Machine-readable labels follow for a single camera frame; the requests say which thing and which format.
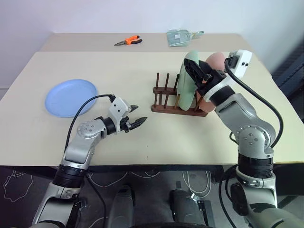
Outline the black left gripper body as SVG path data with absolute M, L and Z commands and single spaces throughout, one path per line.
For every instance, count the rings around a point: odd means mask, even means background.
M 132 129 L 132 124 L 129 122 L 129 117 L 126 116 L 120 121 L 120 129 L 121 131 L 125 131 L 128 133 Z

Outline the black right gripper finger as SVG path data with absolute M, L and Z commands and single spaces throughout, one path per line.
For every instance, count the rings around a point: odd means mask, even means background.
M 200 66 L 195 61 L 185 58 L 184 66 L 186 72 L 195 84 L 202 84 L 203 81 L 207 81 L 207 74 L 200 68 Z
M 212 68 L 211 66 L 207 63 L 207 62 L 204 62 L 202 60 L 199 60 L 199 67 L 201 69 L 201 71 L 203 72 L 203 75 L 204 76 L 211 76 L 212 75 Z

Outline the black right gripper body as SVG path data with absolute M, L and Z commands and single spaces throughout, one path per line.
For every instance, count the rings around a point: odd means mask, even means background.
M 221 70 L 211 70 L 202 76 L 197 76 L 195 85 L 200 95 L 205 95 L 211 88 L 219 84 L 226 78 L 226 74 Z

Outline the green plate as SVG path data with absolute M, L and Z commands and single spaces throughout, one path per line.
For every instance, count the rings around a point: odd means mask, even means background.
M 179 75 L 177 95 L 180 95 L 180 98 L 178 104 L 183 111 L 187 111 L 191 107 L 194 99 L 196 91 L 195 82 L 187 73 L 184 62 L 182 62 Z

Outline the wooden dish rack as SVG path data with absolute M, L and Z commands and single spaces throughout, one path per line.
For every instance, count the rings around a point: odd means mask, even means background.
M 199 100 L 194 95 L 195 106 L 190 107 L 188 110 L 181 109 L 179 105 L 180 95 L 177 94 L 177 84 L 180 75 L 177 74 L 175 77 L 174 87 L 168 87 L 170 74 L 167 73 L 165 86 L 159 86 L 160 73 L 156 74 L 156 85 L 153 88 L 154 94 L 154 103 L 151 105 L 151 111 L 155 113 L 164 113 L 164 114 L 178 114 L 186 116 L 199 116 L 206 117 L 208 113 L 199 109 L 199 104 L 202 101 L 202 98 Z

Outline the pink plate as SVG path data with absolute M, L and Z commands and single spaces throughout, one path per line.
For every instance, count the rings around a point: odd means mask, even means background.
M 224 71 L 225 65 L 225 56 L 221 52 L 216 52 L 211 54 L 207 59 L 206 63 L 209 64 L 209 66 L 215 70 L 221 70 Z M 209 113 L 215 109 L 215 106 L 211 102 L 206 102 L 204 99 L 201 100 L 199 104 L 200 110 Z

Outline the green item in plastic bag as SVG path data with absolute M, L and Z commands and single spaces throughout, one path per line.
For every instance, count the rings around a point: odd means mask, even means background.
M 173 29 L 167 32 L 169 47 L 186 47 L 192 39 L 192 34 L 185 29 Z

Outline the blue plate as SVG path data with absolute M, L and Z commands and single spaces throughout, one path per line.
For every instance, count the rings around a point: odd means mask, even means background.
M 71 79 L 54 86 L 46 95 L 45 108 L 56 117 L 74 117 L 85 101 L 97 95 L 96 86 L 83 79 Z

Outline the dark grey rounded shape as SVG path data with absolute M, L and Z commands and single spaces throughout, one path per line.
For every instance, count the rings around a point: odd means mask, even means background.
M 172 217 L 178 223 L 206 225 L 197 202 L 182 189 L 181 182 L 175 182 L 175 189 L 169 193 Z
M 117 192 L 109 214 L 108 228 L 130 228 L 134 225 L 135 193 L 130 185 Z

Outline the black office chair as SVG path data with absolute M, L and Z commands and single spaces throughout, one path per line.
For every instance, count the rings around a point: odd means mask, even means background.
M 304 43 L 300 43 L 272 74 L 278 88 L 288 100 L 304 89 Z

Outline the black table frame bar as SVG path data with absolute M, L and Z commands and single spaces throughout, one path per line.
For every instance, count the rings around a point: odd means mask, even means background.
M 20 171 L 26 174 L 53 179 L 56 168 L 51 166 L 8 166 L 1 165 L 1 168 Z M 210 171 L 211 176 L 219 182 L 224 173 L 222 165 L 96 165 L 90 166 L 89 173 L 108 172 L 144 172 L 144 171 Z

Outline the orange handled pliers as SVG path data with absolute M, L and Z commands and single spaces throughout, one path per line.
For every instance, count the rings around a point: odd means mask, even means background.
M 134 44 L 139 44 L 141 43 L 143 40 L 140 38 L 140 36 L 135 35 L 129 38 L 126 38 L 123 41 L 120 41 L 116 44 L 114 44 L 114 46 L 123 46 L 123 45 L 134 45 Z

